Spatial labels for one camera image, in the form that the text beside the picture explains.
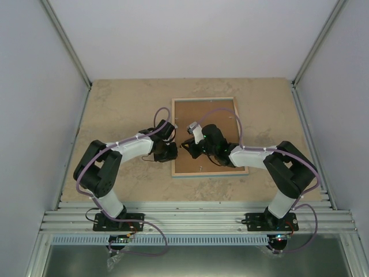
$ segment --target white cylinder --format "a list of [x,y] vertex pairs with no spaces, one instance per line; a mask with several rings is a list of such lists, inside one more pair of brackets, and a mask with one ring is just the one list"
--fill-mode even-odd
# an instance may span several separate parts
[[119,201],[113,189],[107,195],[97,198],[97,201],[112,218],[116,218],[123,210],[123,204]]
[[292,207],[296,199],[289,198],[280,191],[268,206],[268,211],[276,218],[282,218]]

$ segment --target beige stone surface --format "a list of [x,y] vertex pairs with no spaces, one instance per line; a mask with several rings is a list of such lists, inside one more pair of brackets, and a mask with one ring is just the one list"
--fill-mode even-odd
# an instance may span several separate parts
[[[271,146],[291,141],[308,155],[289,84],[283,78],[97,80],[89,95],[62,201],[90,201],[76,192],[72,174],[87,146],[135,135],[153,125],[155,111],[172,98],[235,96],[243,141]],[[266,170],[242,177],[172,178],[171,163],[135,158],[121,166],[114,186],[122,201],[269,201],[277,192]],[[320,200],[319,190],[305,200]]]

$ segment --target white wall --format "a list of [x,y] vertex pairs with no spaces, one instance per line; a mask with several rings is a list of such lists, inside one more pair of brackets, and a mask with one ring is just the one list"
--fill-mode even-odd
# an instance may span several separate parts
[[351,0],[299,91],[338,206],[351,209],[369,257],[369,1]]
[[25,274],[86,92],[39,1],[1,1],[0,276]]
[[51,0],[91,80],[294,78],[336,0]]

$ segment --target black mounting plate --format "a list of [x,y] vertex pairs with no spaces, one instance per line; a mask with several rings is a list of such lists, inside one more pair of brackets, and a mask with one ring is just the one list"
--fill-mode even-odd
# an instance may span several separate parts
[[[125,219],[139,219],[144,220],[145,214],[135,214],[135,213],[127,213]],[[95,222],[93,224],[93,231],[97,232],[106,232],[106,231],[137,231],[140,232],[144,229],[144,225],[140,225],[138,222],[131,222],[131,225],[135,228],[131,229],[130,226],[126,222],[116,222],[107,218],[104,214],[98,213],[95,215]]]
[[247,231],[249,232],[257,232],[257,231],[286,231],[291,232],[290,225],[286,224],[286,222],[290,223],[293,227],[294,231],[299,230],[299,224],[297,222],[296,214],[293,212],[289,212],[283,218],[283,221],[280,225],[275,228],[270,228],[268,225],[265,215],[263,212],[250,212],[245,214],[246,218],[241,222],[247,226]]

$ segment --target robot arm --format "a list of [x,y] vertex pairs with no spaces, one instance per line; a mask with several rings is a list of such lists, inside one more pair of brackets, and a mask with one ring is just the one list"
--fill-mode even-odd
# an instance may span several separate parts
[[81,186],[91,192],[101,207],[113,218],[124,219],[126,215],[125,206],[117,198],[113,186],[118,174],[119,166],[138,156],[154,154],[156,162],[166,162],[177,157],[177,147],[173,138],[170,139],[174,126],[167,123],[158,133],[142,137],[143,134],[149,134],[157,130],[165,123],[162,120],[156,128],[149,128],[139,131],[126,143],[102,143],[99,140],[91,142],[83,155],[80,163],[74,171],[73,178],[77,180],[78,176],[88,164],[88,162],[106,147],[116,144],[116,147],[109,149],[97,162],[103,162],[101,167],[94,163],[82,176]]
[[186,140],[181,144],[181,147],[188,150],[194,159],[205,154],[214,156],[222,166],[249,166],[265,169],[269,172],[278,187],[278,192],[265,209],[262,221],[264,221],[271,230],[275,230],[283,224],[286,214],[295,201],[315,178],[315,175],[300,162],[287,155],[271,151],[271,149],[279,149],[291,153],[313,166],[310,161],[288,141],[283,141],[278,146],[267,148],[241,148],[238,144],[228,143],[221,134],[221,131],[214,124],[206,125],[201,128],[194,122],[187,130],[190,134],[194,135],[194,138]]

